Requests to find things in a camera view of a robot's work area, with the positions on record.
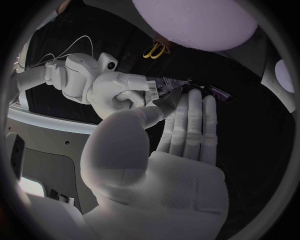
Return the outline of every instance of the light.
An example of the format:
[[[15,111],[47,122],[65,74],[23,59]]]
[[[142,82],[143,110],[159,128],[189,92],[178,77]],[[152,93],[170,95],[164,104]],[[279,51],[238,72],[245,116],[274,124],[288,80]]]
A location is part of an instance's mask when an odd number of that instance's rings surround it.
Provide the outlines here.
[[[19,186],[27,194],[36,195],[43,198],[45,197],[43,186],[36,181],[32,181],[25,177],[21,177]]]

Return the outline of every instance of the barcode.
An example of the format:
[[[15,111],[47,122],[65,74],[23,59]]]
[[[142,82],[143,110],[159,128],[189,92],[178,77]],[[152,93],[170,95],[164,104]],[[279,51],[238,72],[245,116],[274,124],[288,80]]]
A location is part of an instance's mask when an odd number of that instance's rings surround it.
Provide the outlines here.
[[[155,81],[147,81],[147,84],[149,87],[149,92],[151,94],[152,101],[159,99],[159,94]]]

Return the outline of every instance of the yellow scissors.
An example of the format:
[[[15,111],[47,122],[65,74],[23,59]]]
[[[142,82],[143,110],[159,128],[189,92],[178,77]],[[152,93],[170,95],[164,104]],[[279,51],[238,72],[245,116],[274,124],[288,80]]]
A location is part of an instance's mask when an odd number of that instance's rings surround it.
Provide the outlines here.
[[[145,59],[147,59],[149,57],[151,57],[152,59],[157,59],[160,55],[162,55],[164,53],[165,49],[166,49],[166,46],[157,42],[156,44],[153,44],[150,47],[148,47],[146,49],[146,51],[144,51],[142,56]]]

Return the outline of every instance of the barcode label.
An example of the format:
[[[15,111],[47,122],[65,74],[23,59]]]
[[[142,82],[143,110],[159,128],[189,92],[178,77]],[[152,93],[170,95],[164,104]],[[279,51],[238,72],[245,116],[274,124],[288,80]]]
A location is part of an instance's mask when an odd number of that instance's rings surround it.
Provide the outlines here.
[[[152,101],[160,99],[155,81],[147,81],[147,84],[149,87],[149,92],[151,94]]]

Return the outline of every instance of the textured fabric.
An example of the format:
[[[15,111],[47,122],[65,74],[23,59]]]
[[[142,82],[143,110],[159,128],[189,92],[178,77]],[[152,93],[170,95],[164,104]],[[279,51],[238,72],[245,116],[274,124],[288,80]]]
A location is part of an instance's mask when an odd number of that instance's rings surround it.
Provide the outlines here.
[[[149,157],[145,178],[124,189],[128,205],[91,190],[99,207],[85,220],[104,239],[213,240],[229,208],[219,168],[158,151]]]

